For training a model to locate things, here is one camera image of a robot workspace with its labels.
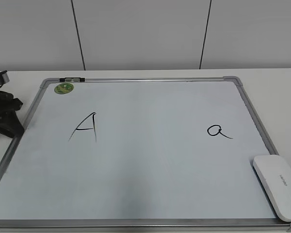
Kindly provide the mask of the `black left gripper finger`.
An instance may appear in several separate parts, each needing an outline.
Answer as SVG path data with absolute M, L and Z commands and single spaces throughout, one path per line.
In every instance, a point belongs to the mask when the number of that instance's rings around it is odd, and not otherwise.
M 24 127 L 14 110 L 0 113 L 0 134 L 9 138 L 20 137 L 24 134 Z

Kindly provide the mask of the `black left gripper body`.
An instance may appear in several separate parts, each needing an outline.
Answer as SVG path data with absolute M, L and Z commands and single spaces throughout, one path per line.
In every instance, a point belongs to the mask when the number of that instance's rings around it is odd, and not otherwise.
M 0 91 L 0 115 L 21 109 L 23 102 L 8 92 Z

